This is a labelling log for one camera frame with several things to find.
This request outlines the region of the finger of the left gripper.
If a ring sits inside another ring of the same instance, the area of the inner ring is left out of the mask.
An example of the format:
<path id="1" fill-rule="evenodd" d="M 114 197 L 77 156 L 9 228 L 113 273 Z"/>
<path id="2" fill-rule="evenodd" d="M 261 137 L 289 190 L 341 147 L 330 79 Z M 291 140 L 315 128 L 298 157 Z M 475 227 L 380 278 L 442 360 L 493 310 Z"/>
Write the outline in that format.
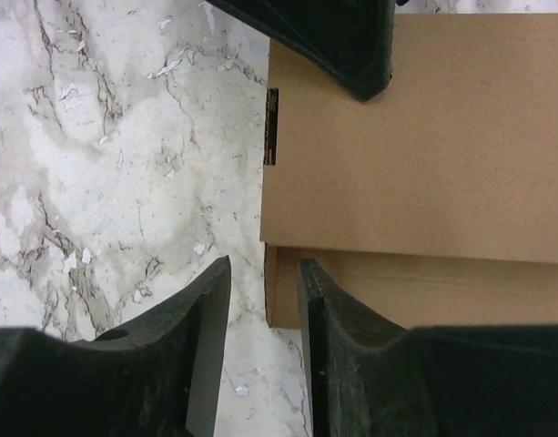
<path id="1" fill-rule="evenodd" d="M 392 78 L 395 0 L 210 0 L 242 23 L 304 56 L 360 102 Z"/>

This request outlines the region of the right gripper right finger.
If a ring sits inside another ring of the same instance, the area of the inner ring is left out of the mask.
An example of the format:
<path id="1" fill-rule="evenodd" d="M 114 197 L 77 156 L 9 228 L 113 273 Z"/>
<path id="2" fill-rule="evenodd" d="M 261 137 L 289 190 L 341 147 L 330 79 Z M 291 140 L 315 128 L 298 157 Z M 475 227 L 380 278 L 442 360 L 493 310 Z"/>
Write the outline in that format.
<path id="1" fill-rule="evenodd" d="M 406 329 L 299 264 L 316 436 L 558 436 L 558 325 Z"/>

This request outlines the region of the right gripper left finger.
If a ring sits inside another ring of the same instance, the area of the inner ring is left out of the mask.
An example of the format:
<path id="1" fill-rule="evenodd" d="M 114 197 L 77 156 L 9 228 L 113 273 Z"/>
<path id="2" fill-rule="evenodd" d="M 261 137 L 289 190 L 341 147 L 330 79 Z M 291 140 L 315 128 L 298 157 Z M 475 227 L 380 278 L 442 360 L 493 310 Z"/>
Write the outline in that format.
<path id="1" fill-rule="evenodd" d="M 216 259 L 94 340 L 0 328 L 0 436 L 210 436 L 231 291 Z"/>

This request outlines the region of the cardboard box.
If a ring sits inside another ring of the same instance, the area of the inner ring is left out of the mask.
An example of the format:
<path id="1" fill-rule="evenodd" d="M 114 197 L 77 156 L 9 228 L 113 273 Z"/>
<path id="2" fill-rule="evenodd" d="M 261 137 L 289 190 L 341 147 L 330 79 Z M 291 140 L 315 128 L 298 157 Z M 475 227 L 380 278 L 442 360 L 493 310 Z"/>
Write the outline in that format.
<path id="1" fill-rule="evenodd" d="M 558 323 L 558 13 L 398 15 L 366 104 L 269 50 L 269 325 L 298 264 L 404 327 Z"/>

